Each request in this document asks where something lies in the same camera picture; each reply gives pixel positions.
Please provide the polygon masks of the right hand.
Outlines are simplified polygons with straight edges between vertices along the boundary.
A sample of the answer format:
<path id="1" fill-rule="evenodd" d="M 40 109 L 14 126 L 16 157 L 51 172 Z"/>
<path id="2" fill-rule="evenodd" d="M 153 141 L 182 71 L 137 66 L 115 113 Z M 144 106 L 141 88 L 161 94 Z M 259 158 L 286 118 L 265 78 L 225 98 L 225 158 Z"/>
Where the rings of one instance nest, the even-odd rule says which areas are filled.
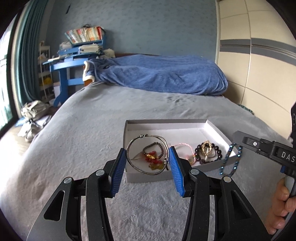
<path id="1" fill-rule="evenodd" d="M 285 179 L 282 178 L 274 192 L 271 200 L 271 208 L 265 220 L 265 228 L 270 235 L 274 235 L 277 230 L 284 228 L 284 217 L 290 212 L 295 211 L 295 197 L 290 197 L 289 191 L 285 186 Z"/>

